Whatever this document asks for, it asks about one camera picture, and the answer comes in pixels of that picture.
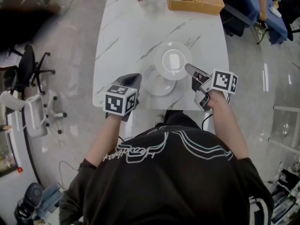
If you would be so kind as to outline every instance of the hand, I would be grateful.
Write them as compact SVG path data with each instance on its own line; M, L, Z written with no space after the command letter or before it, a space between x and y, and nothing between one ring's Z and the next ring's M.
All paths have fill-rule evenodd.
M10 126L10 125L8 125L8 126L5 126L4 128L3 128L3 130L9 130L9 129L11 129L12 127Z
M259 19L262 21L266 21L267 20L267 14L263 13L263 12L259 12Z
M217 104L223 104L223 103L226 103L226 99L225 99L225 96L223 94L223 92L221 91L218 91L218 90L211 90L208 92L208 95L210 96L210 99L208 101L208 106L211 108L211 109L214 109L214 107L217 105Z

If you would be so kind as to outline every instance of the black chair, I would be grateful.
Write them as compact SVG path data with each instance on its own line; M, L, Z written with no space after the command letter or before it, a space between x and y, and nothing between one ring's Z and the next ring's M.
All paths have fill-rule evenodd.
M300 17L300 0L281 0L278 11L281 13L282 20L287 29L287 38L293 41L293 33L300 32L300 29L292 30L292 24L298 17Z
M41 73L55 74L55 70L41 70L46 55L50 56L50 53L45 52L41 61L36 62L32 46L26 45L19 66L10 67L4 74L6 89L11 90L11 93L14 90L24 92L25 88L30 86L30 79L32 78L31 85L35 86L34 81L36 80L39 92L44 95L45 92L41 89L39 75Z
M227 35L241 37L244 29L251 25L245 15L244 6L238 0L223 0L225 7L220 12L223 28Z

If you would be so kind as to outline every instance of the office chair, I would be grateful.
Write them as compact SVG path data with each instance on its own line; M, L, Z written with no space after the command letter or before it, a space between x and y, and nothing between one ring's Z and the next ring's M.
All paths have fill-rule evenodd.
M65 118L67 114L61 113L50 113L53 100L57 100L57 97L53 97L50 101L50 105L47 105L43 101L43 97L40 94L36 94L25 101L15 98L8 91L4 91L0 95L0 103L6 107L15 111L24 109L25 123L27 131L31 137L42 137L48 134L47 127L50 126L49 118ZM18 118L16 116L17 130L20 131L22 128L19 125Z
M34 81L36 80L39 92L44 95L45 92L41 89L39 75L41 73L55 74L55 70L41 70L46 55L50 56L50 53L45 52L41 61L36 62L32 46L26 45L19 66L12 66L4 74L6 89L11 90L11 94L14 90L23 92L26 87L29 87L30 79L33 76L31 85L35 86Z
M224 8L220 12L223 28L227 35L241 37L244 29L251 25L251 20L245 15L244 6L238 0L223 0Z
M300 32L300 29L292 30L292 24L298 17L300 17L300 3L299 0L281 0L278 11L281 13L282 20L287 29L287 38L293 41L293 33Z

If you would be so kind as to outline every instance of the person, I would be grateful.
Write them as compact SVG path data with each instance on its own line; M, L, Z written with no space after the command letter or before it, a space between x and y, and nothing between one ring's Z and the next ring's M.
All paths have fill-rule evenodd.
M109 115L60 203L60 224L249 224L273 200L222 92L209 92L216 135L182 111L117 145L122 117Z
M259 1L259 19L262 21L267 20L267 0L258 0Z
M11 128L12 128L11 125L0 125L0 132L8 131Z

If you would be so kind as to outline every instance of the wicker basket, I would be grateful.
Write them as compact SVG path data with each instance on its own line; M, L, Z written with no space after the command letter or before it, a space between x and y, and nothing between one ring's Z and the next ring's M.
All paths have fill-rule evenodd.
M224 7L223 0L167 0L169 10L190 11L218 15Z

